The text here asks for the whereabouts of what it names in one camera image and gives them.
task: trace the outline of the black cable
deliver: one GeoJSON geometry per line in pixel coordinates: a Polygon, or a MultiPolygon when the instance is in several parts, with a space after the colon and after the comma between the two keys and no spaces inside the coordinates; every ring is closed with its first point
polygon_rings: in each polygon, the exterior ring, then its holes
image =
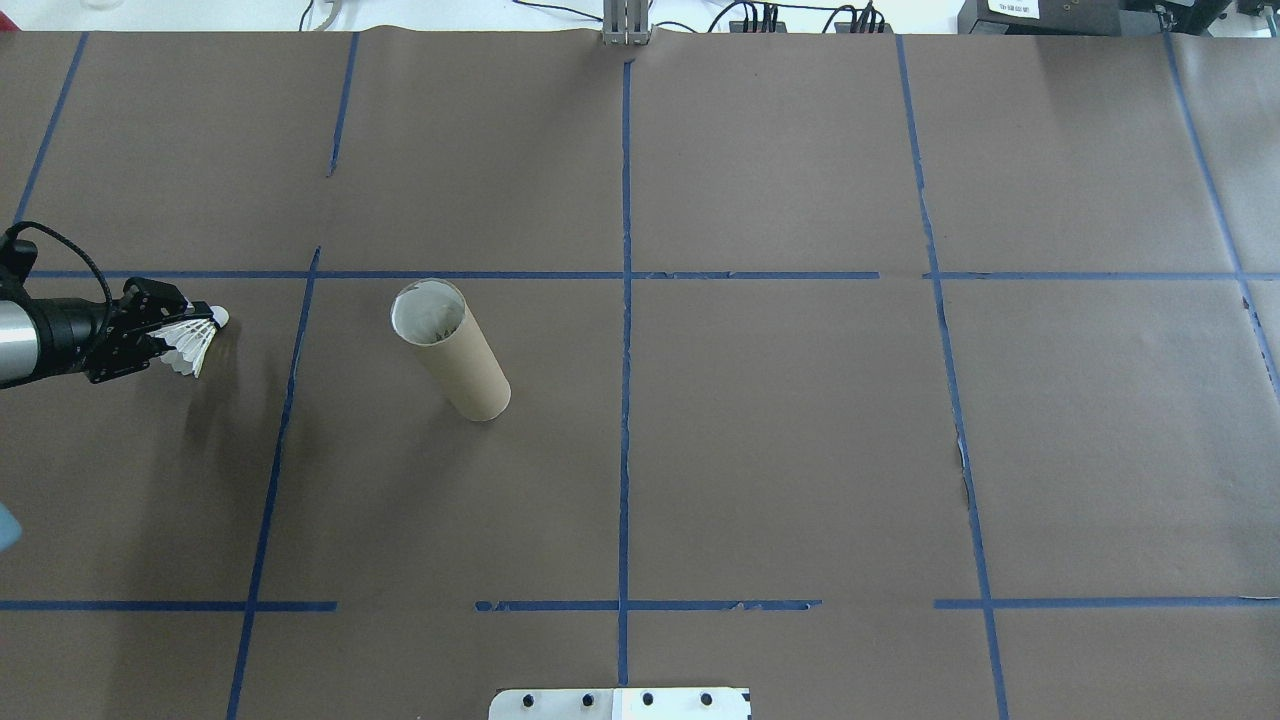
{"type": "Polygon", "coordinates": [[[307,22],[307,15],[311,13],[311,8],[316,6],[316,0],[307,3],[307,9],[302,10],[302,17],[298,18],[298,32],[302,32],[302,23],[307,22]]]}
{"type": "Polygon", "coordinates": [[[566,13],[573,13],[575,15],[582,15],[589,20],[595,20],[603,23],[604,18],[595,17],[590,13],[584,13],[582,10],[575,10],[573,8],[566,8],[564,5],[545,5],[543,3],[530,3],[529,0],[511,0],[517,5],[525,5],[526,8],[545,8],[548,10],[564,10],[566,13]]]}
{"type": "MultiPolygon", "coordinates": [[[[707,28],[707,32],[716,32],[716,26],[717,26],[717,24],[718,24],[718,23],[721,22],[721,19],[723,19],[723,18],[724,18],[724,15],[727,15],[727,14],[728,14],[728,12],[730,12],[730,10],[732,10],[732,9],[733,9],[733,8],[736,6],[736,5],[745,5],[746,8],[750,8],[750,10],[751,10],[751,15],[755,15],[755,3],[748,3],[748,0],[733,0],[732,3],[730,3],[728,5],[724,5],[724,8],[722,8],[722,9],[721,9],[719,14],[718,14],[718,15],[716,15],[716,19],[714,19],[714,20],[712,20],[712,24],[710,24],[710,27],[708,27],[708,28],[707,28]]],[[[746,31],[746,10],[744,10],[744,12],[742,12],[742,29],[744,29],[744,31],[746,31]]]]}
{"type": "Polygon", "coordinates": [[[83,260],[84,264],[88,266],[88,270],[93,273],[93,278],[97,281],[97,284],[101,286],[102,288],[102,297],[105,297],[106,302],[106,315],[102,318],[102,324],[97,327],[97,332],[93,333],[93,338],[88,342],[88,345],[86,345],[84,350],[81,352],[81,356],[76,359],[76,361],[78,363],[84,357],[88,357],[95,350],[97,350],[97,346],[101,345],[104,340],[106,340],[106,328],[111,325],[111,319],[115,316],[115,301],[111,300],[111,287],[106,284],[106,277],[102,275],[102,270],[97,269],[97,264],[95,264],[93,259],[88,256],[88,252],[81,250],[78,245],[64,237],[58,231],[47,225],[42,225],[35,220],[22,220],[20,223],[14,223],[13,227],[4,231],[4,233],[10,238],[17,240],[18,233],[28,228],[47,234],[49,237],[56,240],[58,242],[61,242],[68,247],[68,250],[78,255],[79,259],[83,260]]]}
{"type": "Polygon", "coordinates": [[[653,27],[662,27],[662,26],[676,26],[676,27],[682,27],[682,28],[685,28],[685,29],[687,29],[689,32],[692,32],[692,33],[698,32],[696,29],[686,26],[685,23],[677,23],[676,20],[662,20],[660,23],[654,23],[653,27]]]}
{"type": "Polygon", "coordinates": [[[822,32],[826,33],[828,29],[831,29],[831,23],[836,22],[836,15],[838,15],[840,13],[844,13],[846,10],[850,14],[852,14],[852,18],[850,18],[850,20],[849,20],[850,23],[854,23],[854,22],[858,20],[858,8],[854,8],[852,5],[841,5],[841,6],[838,6],[838,8],[836,8],[835,10],[831,12],[831,15],[827,18],[827,24],[822,26],[822,32]]]}
{"type": "Polygon", "coordinates": [[[872,23],[876,22],[876,3],[873,0],[867,0],[867,6],[863,8],[863,17],[858,20],[858,31],[865,33],[870,29],[872,23]]]}

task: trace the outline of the metal plate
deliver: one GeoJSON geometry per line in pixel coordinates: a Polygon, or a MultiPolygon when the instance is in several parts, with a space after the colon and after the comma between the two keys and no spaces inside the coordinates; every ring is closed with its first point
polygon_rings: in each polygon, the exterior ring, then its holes
{"type": "Polygon", "coordinates": [[[503,691],[489,705],[489,720],[539,717],[750,720],[751,691],[745,688],[503,691]]]}

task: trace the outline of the shuttlecock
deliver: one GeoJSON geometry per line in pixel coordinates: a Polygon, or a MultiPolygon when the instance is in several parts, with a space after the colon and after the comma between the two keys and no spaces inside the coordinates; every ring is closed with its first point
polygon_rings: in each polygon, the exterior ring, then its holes
{"type": "Polygon", "coordinates": [[[160,361],[173,366],[175,373],[183,375],[200,377],[200,368],[205,364],[205,351],[214,341],[214,334],[227,327],[230,314],[225,307],[214,305],[212,320],[183,320],[155,331],[151,337],[165,341],[173,350],[160,356],[160,361]]]}

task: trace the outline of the cable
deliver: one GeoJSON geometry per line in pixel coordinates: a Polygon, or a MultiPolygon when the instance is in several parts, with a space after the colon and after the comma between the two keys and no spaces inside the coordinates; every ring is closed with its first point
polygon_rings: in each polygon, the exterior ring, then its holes
{"type": "Polygon", "coordinates": [[[836,22],[836,15],[847,10],[852,18],[849,19],[850,24],[858,22],[858,8],[852,5],[841,5],[831,12],[831,17],[827,18],[827,24],[822,26],[822,32],[826,33],[831,28],[831,23],[836,22]]]}
{"type": "MultiPolygon", "coordinates": [[[[748,0],[733,0],[732,3],[724,5],[724,8],[721,9],[719,14],[716,15],[716,19],[712,20],[710,27],[707,28],[707,32],[716,32],[716,26],[719,24],[721,19],[723,19],[724,15],[727,15],[728,12],[732,10],[736,5],[745,5],[746,8],[750,8],[753,24],[759,22],[759,15],[755,14],[756,13],[755,3],[749,3],[748,0]]],[[[742,12],[742,29],[746,31],[746,10],[742,12]]]]}
{"type": "Polygon", "coordinates": [[[692,33],[698,33],[698,31],[696,31],[696,29],[694,29],[694,28],[691,28],[691,27],[686,26],[685,23],[677,23],[676,20],[662,20],[660,23],[654,23],[654,26],[653,26],[653,27],[662,27],[662,26],[676,26],[676,27],[682,27],[682,28],[687,29],[689,32],[692,32],[692,33]]]}
{"type": "Polygon", "coordinates": [[[316,0],[307,3],[307,9],[302,10],[302,17],[298,18],[298,32],[302,32],[302,23],[307,22],[307,15],[311,13],[311,8],[316,6],[316,0]]]}
{"type": "Polygon", "coordinates": [[[93,338],[88,342],[88,345],[84,346],[84,350],[81,352],[81,356],[76,359],[76,361],[78,363],[84,357],[88,357],[95,350],[97,350],[97,346],[101,345],[104,340],[106,340],[106,328],[111,325],[111,319],[115,318],[115,301],[111,300],[111,287],[106,284],[106,277],[102,275],[102,270],[97,269],[97,264],[95,264],[93,259],[88,256],[88,252],[81,250],[78,245],[64,237],[58,231],[42,225],[35,220],[22,220],[20,223],[14,223],[13,227],[4,231],[4,233],[10,240],[18,240],[18,233],[28,228],[47,234],[49,237],[56,240],[58,242],[61,242],[72,252],[78,255],[79,259],[83,260],[84,264],[88,266],[88,270],[93,273],[93,279],[96,279],[97,284],[101,286],[102,296],[106,299],[106,315],[102,318],[102,324],[97,327],[97,332],[93,333],[93,338]]]}
{"type": "Polygon", "coordinates": [[[575,10],[573,8],[566,8],[564,5],[545,5],[543,3],[530,3],[529,0],[511,0],[511,1],[515,3],[515,4],[517,4],[517,5],[525,5],[526,8],[545,8],[548,10],[564,10],[566,13],[573,13],[575,15],[582,15],[584,18],[586,18],[589,20],[595,20],[598,23],[603,23],[604,22],[604,18],[595,17],[595,15],[593,15],[590,13],[584,13],[582,10],[575,10]]]}

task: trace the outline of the blue tape line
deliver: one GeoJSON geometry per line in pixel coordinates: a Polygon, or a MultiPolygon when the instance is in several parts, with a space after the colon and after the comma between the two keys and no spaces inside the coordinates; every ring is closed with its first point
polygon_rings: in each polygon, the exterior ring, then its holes
{"type": "MultiPolygon", "coordinates": [[[[243,612],[233,600],[0,600],[0,612],[243,612]]],[[[259,612],[337,612],[337,602],[260,602],[259,612]]]]}
{"type": "Polygon", "coordinates": [[[832,273],[771,273],[771,272],[736,272],[736,270],[677,270],[673,273],[649,272],[635,273],[637,281],[876,281],[879,273],[876,272],[832,272],[832,273]]]}
{"type": "Polygon", "coordinates": [[[495,279],[495,281],[620,281],[622,273],[594,270],[324,270],[321,279],[495,279]]]}
{"type": "Polygon", "coordinates": [[[616,612],[616,600],[500,600],[477,602],[476,612],[616,612]]]}
{"type": "MultiPolygon", "coordinates": [[[[933,279],[925,273],[924,279],[933,279]]],[[[997,272],[997,273],[938,273],[943,281],[1234,281],[1231,273],[1071,273],[1071,272],[997,272]]]]}
{"type": "MultiPolygon", "coordinates": [[[[303,279],[302,270],[102,270],[108,278],[303,279]]],[[[32,270],[33,278],[92,278],[88,270],[32,270]]]]}
{"type": "Polygon", "coordinates": [[[1271,597],[1005,597],[943,598],[933,601],[936,610],[1092,610],[1108,607],[1276,607],[1271,597]]]}
{"type": "Polygon", "coordinates": [[[622,64],[622,413],[618,459],[618,687],[627,687],[631,583],[631,63],[622,64]]]}
{"type": "Polygon", "coordinates": [[[726,612],[760,610],[764,612],[805,612],[820,600],[632,600],[631,610],[649,612],[726,612]]]}
{"type": "MultiPolygon", "coordinates": [[[[191,278],[191,279],[306,279],[306,270],[102,270],[109,278],[191,278]]],[[[33,278],[92,279],[88,270],[32,270],[33,278]]],[[[498,281],[620,281],[623,274],[612,270],[320,270],[319,279],[498,279],[498,281]]],[[[1231,273],[1075,273],[1075,272],[940,272],[943,281],[1231,281],[1231,273]]],[[[1280,273],[1244,273],[1244,279],[1280,281],[1280,273]]],[[[632,281],[874,281],[881,274],[867,272],[835,273],[771,273],[736,270],[636,270],[632,281]]],[[[922,279],[932,281],[933,273],[922,279]]]]}
{"type": "Polygon", "coordinates": [[[244,623],[241,626],[241,643],[236,653],[236,671],[232,675],[230,698],[227,702],[227,720],[234,720],[239,710],[241,687],[244,683],[244,664],[248,661],[248,646],[253,637],[253,615],[257,611],[257,593],[262,584],[262,565],[266,561],[266,543],[271,537],[271,516],[275,514],[275,496],[280,486],[280,468],[284,461],[284,437],[289,432],[289,419],[293,413],[293,396],[298,384],[298,360],[302,357],[302,341],[307,333],[307,318],[311,314],[311,296],[316,286],[316,266],[320,264],[320,249],[311,255],[307,269],[307,287],[302,293],[302,313],[298,316],[298,333],[293,338],[293,359],[289,361],[289,380],[284,388],[284,407],[280,411],[280,428],[275,434],[275,455],[271,460],[271,479],[266,486],[266,501],[262,505],[262,524],[257,533],[257,551],[253,555],[253,571],[248,582],[248,600],[244,601],[244,623]]]}
{"type": "Polygon", "coordinates": [[[82,32],[79,42],[76,44],[76,54],[72,55],[72,64],[67,67],[67,77],[63,78],[63,90],[58,94],[58,102],[54,104],[54,111],[49,117],[49,126],[45,127],[45,137],[40,141],[40,149],[36,151],[36,161],[31,164],[27,186],[22,188],[22,199],[18,200],[18,211],[13,215],[14,223],[20,222],[22,217],[27,214],[27,202],[31,201],[31,195],[36,191],[36,178],[40,177],[40,168],[45,164],[45,154],[49,152],[49,143],[54,140],[54,129],[63,115],[63,106],[67,105],[67,95],[72,91],[72,81],[76,79],[76,70],[79,68],[81,58],[84,56],[84,45],[87,42],[88,33],[82,32]]]}
{"type": "MultiPolygon", "coordinates": [[[[820,600],[627,600],[628,612],[724,612],[760,610],[764,612],[804,612],[822,605],[820,600]]],[[[614,600],[502,600],[477,602],[476,612],[616,612],[614,600]]]]}
{"type": "Polygon", "coordinates": [[[337,612],[337,601],[259,601],[253,612],[337,612]]]}
{"type": "MultiPolygon", "coordinates": [[[[104,270],[109,278],[195,278],[195,279],[303,279],[302,270],[104,270]]],[[[92,278],[88,270],[32,270],[36,278],[92,278]]],[[[320,270],[319,279],[495,279],[495,281],[621,281],[626,273],[612,270],[320,270]]],[[[735,270],[641,272],[640,281],[874,281],[877,272],[847,273],[741,273],[735,270]]]]}
{"type": "Polygon", "coordinates": [[[332,178],[338,169],[338,150],[342,147],[342,128],[347,122],[347,101],[351,99],[351,77],[356,72],[356,53],[360,50],[360,33],[351,35],[351,50],[347,51],[347,76],[342,81],[342,100],[338,101],[338,122],[333,127],[333,155],[329,156],[329,172],[326,178],[332,178]]]}
{"type": "Polygon", "coordinates": [[[5,612],[243,612],[241,601],[0,600],[5,612]]]}
{"type": "MultiPolygon", "coordinates": [[[[951,395],[951,416],[956,427],[956,442],[960,446],[961,470],[964,483],[969,491],[969,530],[973,538],[973,557],[978,566],[978,589],[983,600],[991,598],[991,582],[987,577],[987,552],[982,542],[982,521],[978,518],[978,493],[973,483],[973,470],[969,462],[969,439],[965,433],[964,410],[960,406],[960,386],[956,380],[955,356],[951,351],[951,331],[947,328],[946,302],[942,295],[942,281],[940,279],[938,251],[933,237],[933,220],[929,218],[929,206],[924,200],[924,161],[920,158],[920,138],[915,126],[915,106],[911,101],[911,81],[906,67],[906,46],[902,36],[895,35],[897,44],[897,67],[902,78],[902,104],[906,108],[906,132],[911,141],[911,161],[915,169],[915,190],[920,204],[920,223],[924,225],[924,237],[929,254],[929,273],[933,278],[933,304],[938,315],[938,332],[942,336],[942,357],[947,369],[947,391],[951,395]]],[[[1000,641],[996,634],[996,614],[991,609],[983,610],[983,620],[987,626],[987,653],[991,657],[991,676],[996,689],[996,710],[1000,720],[1009,720],[1009,702],[1005,694],[1005,670],[1000,660],[1000,641]]]]}
{"type": "Polygon", "coordinates": [[[1253,325],[1253,337],[1258,342],[1258,350],[1262,352],[1262,363],[1266,365],[1268,379],[1271,380],[1271,392],[1275,393],[1276,400],[1280,401],[1280,373],[1276,372],[1275,356],[1271,354],[1271,343],[1267,341],[1267,332],[1262,328],[1262,320],[1258,319],[1258,305],[1253,301],[1253,292],[1249,290],[1249,283],[1244,278],[1244,266],[1240,264],[1240,254],[1235,247],[1235,236],[1231,234],[1231,227],[1226,222],[1226,213],[1222,211],[1222,199],[1217,193],[1217,183],[1213,182],[1213,174],[1208,170],[1208,160],[1204,158],[1204,147],[1201,145],[1199,132],[1196,129],[1196,122],[1192,119],[1190,105],[1187,104],[1187,94],[1183,91],[1183,76],[1178,69],[1178,58],[1174,54],[1174,41],[1165,32],[1165,55],[1169,58],[1169,73],[1174,79],[1174,94],[1178,96],[1178,109],[1183,114],[1183,122],[1187,124],[1187,135],[1192,140],[1192,150],[1196,151],[1196,163],[1199,164],[1201,176],[1204,178],[1204,187],[1208,188],[1210,200],[1213,204],[1213,215],[1217,218],[1217,225],[1222,231],[1222,241],[1226,243],[1226,254],[1231,259],[1231,270],[1235,273],[1236,282],[1240,286],[1240,296],[1248,304],[1249,323],[1253,325]]]}

